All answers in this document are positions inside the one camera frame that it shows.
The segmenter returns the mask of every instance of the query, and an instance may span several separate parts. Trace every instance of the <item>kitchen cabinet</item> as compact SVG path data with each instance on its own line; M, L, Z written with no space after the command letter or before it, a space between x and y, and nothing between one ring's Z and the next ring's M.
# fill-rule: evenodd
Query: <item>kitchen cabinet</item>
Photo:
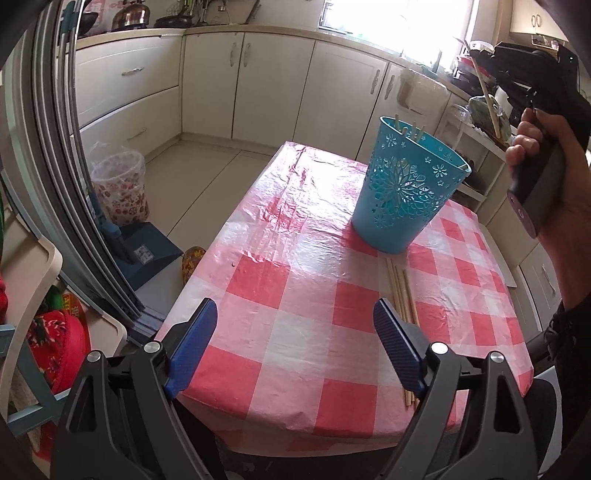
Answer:
M535 33L535 0L513 0L511 31L515 33Z
M546 329L562 296L550 257L538 244L520 265L534 300L542 329Z
M566 36L550 14L535 0L513 0L511 31L547 35L567 41Z
M111 112L80 130L82 145L89 163L100 158L93 155L97 143L102 158L121 147L147 155L180 135L178 87L158 92Z
M279 147L292 141L314 40L247 33L232 138Z
M183 132L232 138L244 33L188 35L183 69Z
M398 101L398 93L401 87L401 76L404 71L405 68L400 65L394 63L388 65L388 71L386 72L382 89L379 92L378 102L375 106L367 131L365 132L363 143L361 144L359 154L357 155L357 161L369 163L369 159L374 150L375 141L378 137L378 132L381 126L380 117L382 116L393 117L398 114L400 120L411 125L413 122L416 122L417 128L421 128L424 125L426 133L431 135L434 134L451 94L444 87L441 87L441 95L436 95L434 97L435 100L429 102L428 112L415 111L411 108L411 105L409 105L409 108L405 108L400 105Z
M316 42L294 141L356 158L388 63Z
M76 106L83 127L178 86L182 36L129 38L76 52Z
M537 2L534 1L533 4L535 13L535 32L539 35L547 35L549 37L555 37L559 38L560 40L568 41L566 35L564 35L550 14Z

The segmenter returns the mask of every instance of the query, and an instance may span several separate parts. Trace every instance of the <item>blue plastic basket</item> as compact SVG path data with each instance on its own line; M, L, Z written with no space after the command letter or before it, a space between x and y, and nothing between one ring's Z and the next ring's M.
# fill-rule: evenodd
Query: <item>blue plastic basket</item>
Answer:
M419 143L383 116L352 223L369 245L399 254L435 217L471 170L444 143L424 134Z

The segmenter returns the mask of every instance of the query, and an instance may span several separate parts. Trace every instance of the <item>trash bin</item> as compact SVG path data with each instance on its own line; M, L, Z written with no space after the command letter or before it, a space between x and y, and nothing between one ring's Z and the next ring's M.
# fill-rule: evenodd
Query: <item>trash bin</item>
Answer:
M96 163L90 173L105 215L118 226L145 222L150 215L145 197L145 158L122 151Z
M427 226L471 172L463 158L437 138L413 141L412 126L383 116L351 219L355 231L372 247L399 254Z

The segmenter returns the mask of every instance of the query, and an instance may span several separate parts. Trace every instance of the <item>metal screw head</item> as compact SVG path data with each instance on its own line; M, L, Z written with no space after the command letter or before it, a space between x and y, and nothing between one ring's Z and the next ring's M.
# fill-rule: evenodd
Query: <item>metal screw head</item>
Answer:
M501 352L491 352L490 357L496 364L501 364L505 361L505 356Z
M95 363L100 360L100 352L97 350L94 350L86 356L86 359L91 363Z
M160 350L159 342L148 342L144 345L144 352L146 353L156 353L158 350Z
M447 353L449 348L445 343L436 342L431 345L431 350L433 350L433 352L435 352L438 355L444 355L445 353Z

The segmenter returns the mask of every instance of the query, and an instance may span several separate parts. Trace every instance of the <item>finger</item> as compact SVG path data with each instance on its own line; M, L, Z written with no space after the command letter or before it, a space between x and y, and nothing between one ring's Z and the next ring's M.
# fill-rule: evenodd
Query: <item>finger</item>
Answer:
M540 143L525 135L517 135L513 140L513 145L521 145L528 157L534 157L540 153Z
M567 165L587 170L585 152L577 137L574 136L574 132L566 118L561 115L550 115L540 109L535 110L535 115L546 131L560 142Z
M523 113L521 114L521 121L529 122L531 124L534 123L535 112L531 108L526 108L525 110L523 110Z
M525 160L525 148L521 145L515 145L507 148L505 152L505 161L510 168L513 168Z
M531 122L522 121L517 127L517 135L525 135L526 137L533 138L538 142L541 142L544 139L544 134L542 130L536 127Z

